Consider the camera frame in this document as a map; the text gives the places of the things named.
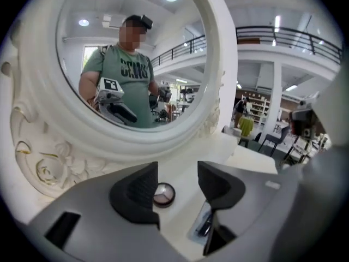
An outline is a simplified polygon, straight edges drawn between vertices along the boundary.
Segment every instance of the ornate mirror frame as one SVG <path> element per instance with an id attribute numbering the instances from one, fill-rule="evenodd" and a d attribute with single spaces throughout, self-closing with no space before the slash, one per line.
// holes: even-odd
<path id="1" fill-rule="evenodd" d="M 201 100 L 194 101 L 182 121 L 156 131 L 116 127 L 73 92 L 57 57 L 62 49 L 56 46 L 57 22 L 64 1 L 32 0 L 2 55 L 13 78 L 10 125 L 16 160 L 39 192 L 55 198 L 90 177 L 166 159 L 178 148 L 189 149 L 189 140 L 209 138 L 230 124 L 237 43 L 224 0 L 194 0 L 208 46 Z"/>

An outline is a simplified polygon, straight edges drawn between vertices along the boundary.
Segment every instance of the gold accent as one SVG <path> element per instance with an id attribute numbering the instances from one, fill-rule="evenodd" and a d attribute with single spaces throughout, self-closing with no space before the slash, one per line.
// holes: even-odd
<path id="1" fill-rule="evenodd" d="M 27 147 L 28 147 L 28 151 L 27 150 L 18 150 L 17 148 L 18 148 L 18 146 L 20 145 L 20 144 L 25 144 Z M 24 153 L 24 154 L 31 154 L 32 153 L 32 150 L 31 150 L 31 147 L 26 143 L 26 142 L 24 142 L 24 141 L 19 141 L 18 142 L 18 144 L 17 144 L 17 146 L 16 146 L 16 152 L 20 152 L 20 153 Z"/>
<path id="2" fill-rule="evenodd" d="M 50 156 L 50 157 L 58 158 L 58 155 L 53 154 L 53 153 L 44 153 L 44 152 L 39 152 L 39 153 L 42 154 L 42 155 L 45 155 L 45 156 Z"/>
<path id="3" fill-rule="evenodd" d="M 44 182 L 45 184 L 47 184 L 48 186 L 54 185 L 57 183 L 57 178 L 55 176 L 53 176 L 53 179 L 49 179 L 49 178 L 42 178 L 40 177 L 40 167 L 39 164 L 43 161 L 44 159 L 41 159 L 40 161 L 37 162 L 37 164 L 35 165 L 35 172 L 37 173 L 37 177 L 39 178 L 40 181 Z M 51 174 L 51 172 L 49 170 L 47 170 L 46 166 L 41 167 L 41 169 L 43 170 L 43 173 L 48 172 L 49 175 Z"/>
<path id="4" fill-rule="evenodd" d="M 30 122 L 28 121 L 26 115 L 24 114 L 24 112 L 21 110 L 20 107 L 16 106 L 16 107 L 13 108 L 13 110 L 14 110 L 14 111 L 17 111 L 17 112 L 19 112 L 19 113 L 21 113 L 22 116 L 25 118 L 25 120 L 26 120 L 28 123 L 30 123 Z"/>

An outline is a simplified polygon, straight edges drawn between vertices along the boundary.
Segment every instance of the man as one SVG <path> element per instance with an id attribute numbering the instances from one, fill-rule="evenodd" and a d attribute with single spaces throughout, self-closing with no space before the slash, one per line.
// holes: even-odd
<path id="1" fill-rule="evenodd" d="M 245 97 L 243 100 L 240 100 L 234 107 L 234 128 L 238 128 L 239 120 L 242 117 L 244 111 L 246 111 L 246 104 L 250 101 L 249 97 Z"/>
<path id="2" fill-rule="evenodd" d="M 99 49 L 94 51 L 79 82 L 79 94 L 97 109 L 93 100 L 100 78 L 117 80 L 125 93 L 125 105 L 137 116 L 137 122 L 128 125 L 139 128 L 148 128 L 152 123 L 148 91 L 155 96 L 159 93 L 150 59 L 136 52 L 150 28 L 138 15 L 126 18 L 119 30 L 119 42 L 109 46 L 104 55 Z"/>

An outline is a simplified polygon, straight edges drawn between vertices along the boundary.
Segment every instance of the railing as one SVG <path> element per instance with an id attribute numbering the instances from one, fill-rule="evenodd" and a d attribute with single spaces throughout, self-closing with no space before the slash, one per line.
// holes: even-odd
<path id="1" fill-rule="evenodd" d="M 199 51 L 204 51 L 206 49 L 206 36 L 202 35 L 196 37 L 192 40 L 184 42 L 178 46 L 175 46 L 173 49 L 170 49 L 164 52 L 162 55 L 154 58 L 151 63 L 153 67 L 159 66 L 164 62 L 171 61 L 174 58 L 190 53 L 197 53 Z"/>
<path id="2" fill-rule="evenodd" d="M 236 28 L 238 44 L 269 44 L 283 46 L 302 53 L 327 58 L 340 65 L 343 49 L 330 42 L 298 30 L 273 26 L 245 26 Z M 166 51 L 152 60 L 154 67 L 186 54 L 206 49 L 206 37 L 202 35 Z"/>

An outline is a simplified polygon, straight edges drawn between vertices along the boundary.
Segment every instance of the mirror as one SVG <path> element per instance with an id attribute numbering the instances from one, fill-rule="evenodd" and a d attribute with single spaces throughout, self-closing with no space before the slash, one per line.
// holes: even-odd
<path id="1" fill-rule="evenodd" d="M 188 5 L 194 21 L 175 22 Z M 192 0 L 67 0 L 57 42 L 75 93 L 118 126 L 163 126 L 200 99 L 206 38 Z"/>

